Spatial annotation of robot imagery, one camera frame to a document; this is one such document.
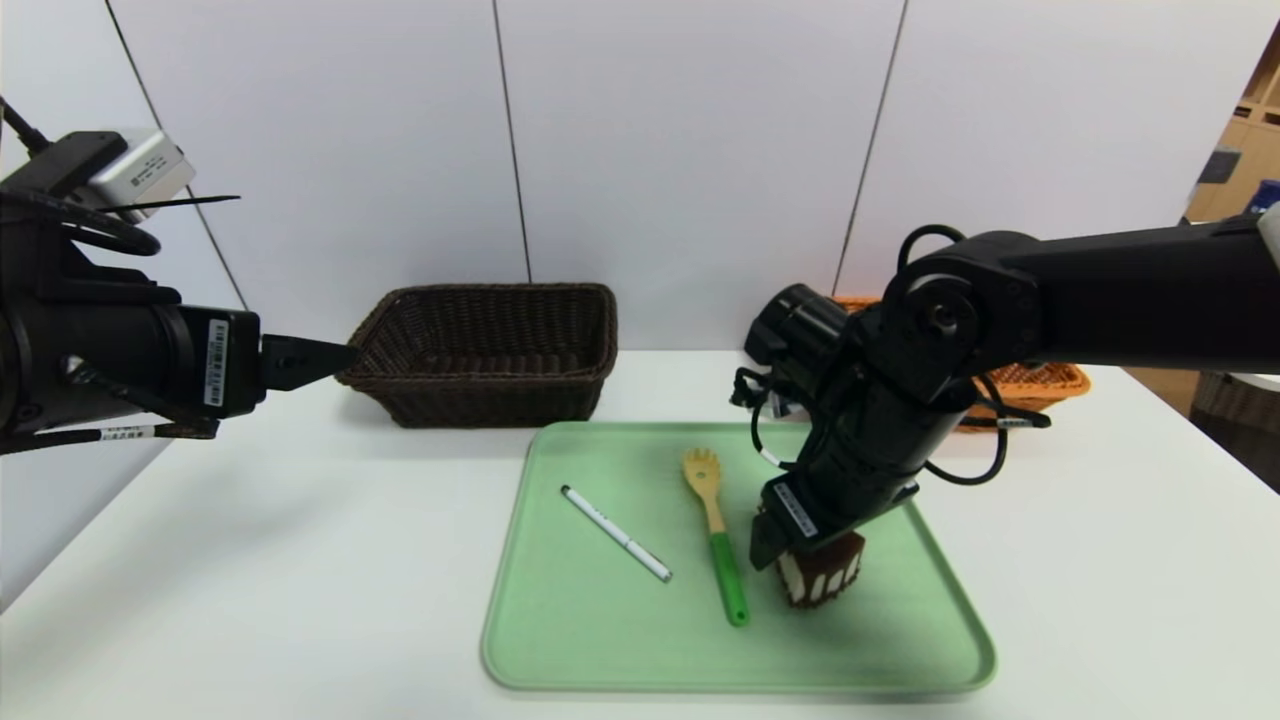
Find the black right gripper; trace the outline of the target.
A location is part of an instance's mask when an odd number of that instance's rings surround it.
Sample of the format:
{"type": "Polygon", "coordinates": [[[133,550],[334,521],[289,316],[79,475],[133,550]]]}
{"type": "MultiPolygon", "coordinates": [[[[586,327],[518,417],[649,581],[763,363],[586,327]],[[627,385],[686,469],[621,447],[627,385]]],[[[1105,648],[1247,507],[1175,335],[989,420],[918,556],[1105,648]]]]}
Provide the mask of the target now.
{"type": "Polygon", "coordinates": [[[749,561],[763,571],[785,552],[810,552],[902,503],[961,419],[961,391],[922,404],[891,388],[864,388],[814,420],[790,471],[762,491],[749,561]]]}

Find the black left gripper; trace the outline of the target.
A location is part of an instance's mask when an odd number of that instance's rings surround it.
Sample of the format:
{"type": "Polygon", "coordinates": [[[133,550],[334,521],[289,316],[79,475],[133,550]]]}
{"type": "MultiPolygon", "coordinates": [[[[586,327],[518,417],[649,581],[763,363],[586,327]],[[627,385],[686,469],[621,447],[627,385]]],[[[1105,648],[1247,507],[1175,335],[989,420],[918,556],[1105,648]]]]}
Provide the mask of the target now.
{"type": "Polygon", "coordinates": [[[22,295],[18,421],[74,425],[140,411],[99,386],[72,382],[69,357],[114,383],[215,419],[251,413],[264,388],[298,389],[358,357],[348,345],[280,334],[264,334],[259,354],[259,331],[252,313],[184,305],[177,293],[22,295]]]}

